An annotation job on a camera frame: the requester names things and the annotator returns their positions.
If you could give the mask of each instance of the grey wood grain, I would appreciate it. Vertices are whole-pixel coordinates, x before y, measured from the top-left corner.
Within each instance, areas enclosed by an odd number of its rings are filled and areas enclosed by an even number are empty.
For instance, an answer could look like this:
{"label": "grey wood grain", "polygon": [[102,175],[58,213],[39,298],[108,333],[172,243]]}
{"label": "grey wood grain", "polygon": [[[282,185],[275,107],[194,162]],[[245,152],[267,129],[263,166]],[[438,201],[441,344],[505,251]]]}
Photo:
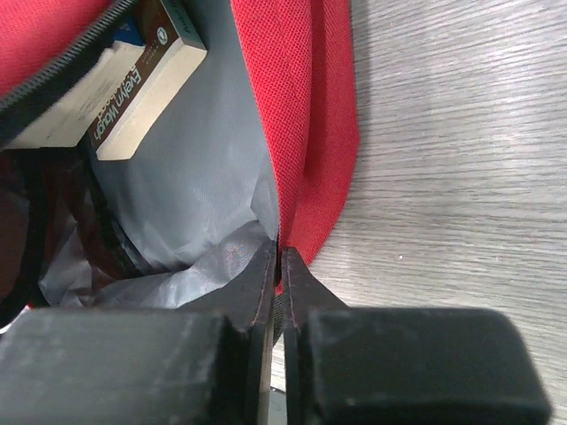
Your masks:
{"label": "grey wood grain", "polygon": [[[312,271],[351,305],[488,306],[567,423],[567,3],[353,0],[361,148]],[[281,350],[273,384],[283,387]]]}

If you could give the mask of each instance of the grey fabric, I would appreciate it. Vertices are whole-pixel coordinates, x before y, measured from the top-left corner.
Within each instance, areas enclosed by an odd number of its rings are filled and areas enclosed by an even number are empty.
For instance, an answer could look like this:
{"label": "grey fabric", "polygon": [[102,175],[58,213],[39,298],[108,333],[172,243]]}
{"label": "grey fabric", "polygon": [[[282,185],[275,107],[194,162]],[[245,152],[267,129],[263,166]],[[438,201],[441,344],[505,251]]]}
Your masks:
{"label": "grey fabric", "polygon": [[156,270],[181,270],[250,220],[277,234],[276,184],[228,0],[191,1],[205,61],[128,161],[93,168]]}
{"label": "grey fabric", "polygon": [[51,305],[176,308],[237,277],[268,241],[261,224],[250,221],[186,270],[127,279],[93,292],[92,274],[100,271],[85,259],[81,240],[70,222],[40,288]]}

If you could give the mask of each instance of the blue book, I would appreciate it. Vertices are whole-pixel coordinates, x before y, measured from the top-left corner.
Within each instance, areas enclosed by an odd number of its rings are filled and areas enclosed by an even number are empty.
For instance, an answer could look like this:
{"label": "blue book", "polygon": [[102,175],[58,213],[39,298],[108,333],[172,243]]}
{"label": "blue book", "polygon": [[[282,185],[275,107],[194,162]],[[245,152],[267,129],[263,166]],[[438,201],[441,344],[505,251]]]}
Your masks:
{"label": "blue book", "polygon": [[120,27],[114,33],[115,42],[125,42],[128,44],[133,44],[135,46],[144,46],[144,40],[136,27],[134,18],[129,16]]}

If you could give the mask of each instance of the open backpack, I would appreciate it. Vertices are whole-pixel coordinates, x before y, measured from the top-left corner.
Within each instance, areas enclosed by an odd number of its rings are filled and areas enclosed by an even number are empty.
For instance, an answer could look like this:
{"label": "open backpack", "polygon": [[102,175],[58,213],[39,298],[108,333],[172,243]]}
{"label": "open backpack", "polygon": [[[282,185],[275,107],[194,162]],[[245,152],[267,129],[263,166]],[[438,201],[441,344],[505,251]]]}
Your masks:
{"label": "open backpack", "polygon": [[269,240],[308,263],[346,201],[358,144],[347,1],[189,0],[207,56],[132,159],[100,161],[85,138],[4,149],[136,3],[0,4],[0,328],[26,306],[178,308]]}

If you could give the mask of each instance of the black fabric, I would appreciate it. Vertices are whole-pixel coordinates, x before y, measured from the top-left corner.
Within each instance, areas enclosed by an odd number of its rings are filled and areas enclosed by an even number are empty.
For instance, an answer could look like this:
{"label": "black fabric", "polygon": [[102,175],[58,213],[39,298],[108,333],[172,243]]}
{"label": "black fabric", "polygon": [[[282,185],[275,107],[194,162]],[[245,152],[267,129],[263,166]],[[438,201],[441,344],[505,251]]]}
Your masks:
{"label": "black fabric", "polygon": [[84,136],[77,145],[79,157],[82,161],[86,180],[89,186],[93,209],[97,214],[97,221],[101,227],[101,236],[108,251],[114,260],[121,266],[127,277],[138,277],[151,274],[151,266],[140,251],[129,240],[120,223],[111,212],[106,202],[105,194],[100,189],[89,157],[89,139]]}
{"label": "black fabric", "polygon": [[29,200],[26,246],[12,291],[0,303],[0,328],[10,324],[28,303],[34,306],[47,305],[37,286],[47,234],[47,197],[43,186],[41,158],[39,151],[18,152],[16,158]]}

